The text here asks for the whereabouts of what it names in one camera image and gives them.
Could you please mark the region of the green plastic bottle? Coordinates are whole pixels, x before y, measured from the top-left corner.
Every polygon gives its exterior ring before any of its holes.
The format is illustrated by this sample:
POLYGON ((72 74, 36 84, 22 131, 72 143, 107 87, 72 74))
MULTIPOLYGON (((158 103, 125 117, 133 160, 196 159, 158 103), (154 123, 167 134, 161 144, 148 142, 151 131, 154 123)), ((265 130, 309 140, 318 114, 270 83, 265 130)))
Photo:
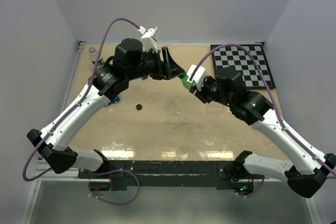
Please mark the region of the green plastic bottle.
POLYGON ((179 75, 179 79, 182 82, 183 87, 185 87, 186 89, 190 89, 191 87, 195 86, 196 83, 194 81, 191 81, 187 75, 187 73, 183 73, 181 75, 179 75))

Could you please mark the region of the clear Pepsi bottle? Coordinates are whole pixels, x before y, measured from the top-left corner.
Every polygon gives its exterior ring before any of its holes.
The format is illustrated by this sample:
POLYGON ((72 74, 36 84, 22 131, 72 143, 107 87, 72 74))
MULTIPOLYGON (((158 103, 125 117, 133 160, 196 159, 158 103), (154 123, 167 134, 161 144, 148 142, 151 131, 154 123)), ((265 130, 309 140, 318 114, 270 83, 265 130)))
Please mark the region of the clear Pepsi bottle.
MULTIPOLYGON (((98 51, 95 47, 90 47, 89 48, 89 56, 90 56, 90 61, 94 65, 96 63, 98 51)), ((101 66, 103 64, 102 58, 100 57, 98 60, 98 65, 101 66)))

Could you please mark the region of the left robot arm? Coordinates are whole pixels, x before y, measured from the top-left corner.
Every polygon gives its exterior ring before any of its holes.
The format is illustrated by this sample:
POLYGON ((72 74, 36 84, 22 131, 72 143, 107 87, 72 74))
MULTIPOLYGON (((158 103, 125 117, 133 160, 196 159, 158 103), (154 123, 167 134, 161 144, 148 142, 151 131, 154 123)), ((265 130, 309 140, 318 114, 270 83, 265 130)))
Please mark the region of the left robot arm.
POLYGON ((154 80, 171 80, 184 72, 167 47, 159 51, 144 50, 139 40, 124 39, 70 106, 48 126, 30 130, 27 138, 56 174, 73 167, 89 170, 97 178, 103 178, 109 171, 107 159, 96 150, 70 147, 73 137, 92 116, 126 90, 130 81, 146 76, 154 80))

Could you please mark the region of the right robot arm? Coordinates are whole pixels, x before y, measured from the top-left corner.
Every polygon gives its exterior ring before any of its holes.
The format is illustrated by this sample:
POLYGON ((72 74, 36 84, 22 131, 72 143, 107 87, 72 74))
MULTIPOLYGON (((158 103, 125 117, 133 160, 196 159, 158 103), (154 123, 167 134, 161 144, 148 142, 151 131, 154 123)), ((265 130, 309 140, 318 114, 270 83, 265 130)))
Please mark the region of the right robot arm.
POLYGON ((234 177, 261 175, 277 179, 298 195, 311 198, 335 168, 335 155, 309 144, 261 93, 247 90, 242 74, 233 67, 221 68, 211 77, 205 68, 191 65, 187 71, 190 93, 203 103, 225 105, 239 120, 268 137, 286 156, 274 159, 243 151, 234 160, 234 177))

